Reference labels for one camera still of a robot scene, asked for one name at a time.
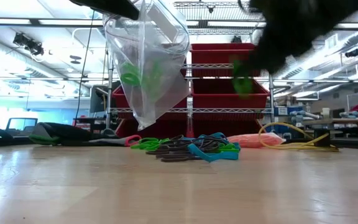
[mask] red plastic bin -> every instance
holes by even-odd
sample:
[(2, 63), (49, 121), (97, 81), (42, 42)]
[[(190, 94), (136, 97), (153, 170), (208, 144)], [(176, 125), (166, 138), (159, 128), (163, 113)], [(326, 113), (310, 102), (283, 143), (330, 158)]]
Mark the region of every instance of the red plastic bin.
[[(129, 108), (127, 98), (125, 97), (124, 90), (122, 86), (119, 86), (112, 92), (112, 97), (116, 100), (117, 108)], [(187, 98), (184, 98), (179, 102), (174, 108), (186, 108), (187, 107)], [(122, 119), (134, 119), (132, 113), (118, 113), (118, 117)], [(187, 119), (186, 113), (165, 113), (159, 119)]]
[[(266, 107), (269, 92), (255, 80), (252, 93), (240, 97), (234, 90), (231, 79), (194, 79), (191, 89), (193, 108), (249, 108)], [(253, 120), (263, 118), (253, 113), (194, 113), (194, 119), (203, 120)]]
[[(192, 44), (191, 63), (223, 64), (234, 63), (235, 60), (247, 60), (254, 44)], [(231, 77), (232, 69), (197, 69), (192, 71), (193, 77)], [(260, 71), (254, 71), (251, 76), (260, 76)]]
[(223, 133), (226, 137), (239, 134), (256, 134), (261, 129), (257, 121), (200, 121), (193, 120), (194, 137), (202, 134), (210, 135), (216, 132)]
[(187, 121), (158, 120), (155, 124), (141, 131), (137, 130), (138, 123), (133, 119), (123, 119), (117, 127), (117, 136), (124, 138), (138, 134), (142, 138), (173, 138), (178, 135), (187, 136), (189, 133)]

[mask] yellow hose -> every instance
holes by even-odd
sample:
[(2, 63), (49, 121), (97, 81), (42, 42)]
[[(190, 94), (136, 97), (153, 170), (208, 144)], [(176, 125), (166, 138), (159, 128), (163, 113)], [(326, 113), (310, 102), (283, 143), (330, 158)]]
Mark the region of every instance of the yellow hose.
[(281, 150), (318, 150), (318, 151), (328, 151), (328, 152), (339, 152), (338, 148), (336, 148), (335, 146), (330, 146), (330, 147), (316, 147), (314, 146), (314, 143), (324, 139), (325, 137), (329, 136), (329, 133), (324, 134), (314, 140), (311, 140), (310, 142), (299, 142), (299, 143), (290, 143), (290, 144), (284, 144), (284, 145), (279, 145), (279, 146), (269, 146), (268, 144), (264, 143), (262, 140), (262, 132), (265, 131), (265, 129), (269, 126), (273, 126), (273, 125), (283, 125), (283, 126), (287, 126), (289, 128), (292, 128), (294, 130), (299, 131), (300, 133), (304, 134), (305, 136), (307, 136), (308, 138), (313, 139), (312, 136), (310, 136), (308, 133), (304, 132), (302, 129), (295, 127), (294, 125), (290, 125), (290, 124), (286, 124), (286, 123), (282, 123), (282, 122), (276, 122), (276, 123), (270, 123), (270, 124), (266, 124), (265, 126), (263, 126), (260, 130), (259, 130), (259, 142), (264, 145), (265, 147), (269, 147), (271, 149), (281, 149)]

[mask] orange object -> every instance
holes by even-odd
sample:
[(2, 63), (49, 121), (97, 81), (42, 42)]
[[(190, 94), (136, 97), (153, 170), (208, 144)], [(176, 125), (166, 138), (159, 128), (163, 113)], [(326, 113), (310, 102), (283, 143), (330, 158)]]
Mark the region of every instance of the orange object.
[[(274, 133), (263, 133), (261, 134), (261, 138), (264, 143), (269, 146), (277, 146), (285, 142), (285, 139), (280, 138), (280, 136)], [(228, 137), (227, 140), (229, 142), (238, 142), (240, 147), (248, 147), (248, 148), (261, 148), (263, 145), (259, 141), (258, 134), (241, 134), (238, 136)]]

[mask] desk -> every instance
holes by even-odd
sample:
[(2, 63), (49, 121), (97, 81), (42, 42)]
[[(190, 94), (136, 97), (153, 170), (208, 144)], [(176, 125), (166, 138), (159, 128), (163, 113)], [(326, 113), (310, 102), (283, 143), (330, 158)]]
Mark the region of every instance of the desk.
[(0, 147), (0, 223), (358, 223), (358, 149), (163, 163), (121, 147)]

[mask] plastic bag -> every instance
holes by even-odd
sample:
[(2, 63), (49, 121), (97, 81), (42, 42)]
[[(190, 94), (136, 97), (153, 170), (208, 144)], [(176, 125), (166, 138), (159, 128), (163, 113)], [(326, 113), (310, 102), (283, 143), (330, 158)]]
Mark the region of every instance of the plastic bag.
[(140, 0), (139, 20), (104, 15), (112, 60), (138, 130), (188, 96), (180, 69), (190, 48), (185, 17), (161, 0)]
[[(262, 133), (261, 138), (263, 142), (269, 146), (277, 146), (285, 142), (285, 139), (280, 138), (280, 136), (274, 133)], [(261, 148), (264, 147), (259, 141), (258, 134), (242, 134), (238, 136), (228, 137), (229, 142), (238, 142), (240, 147), (248, 148)]]

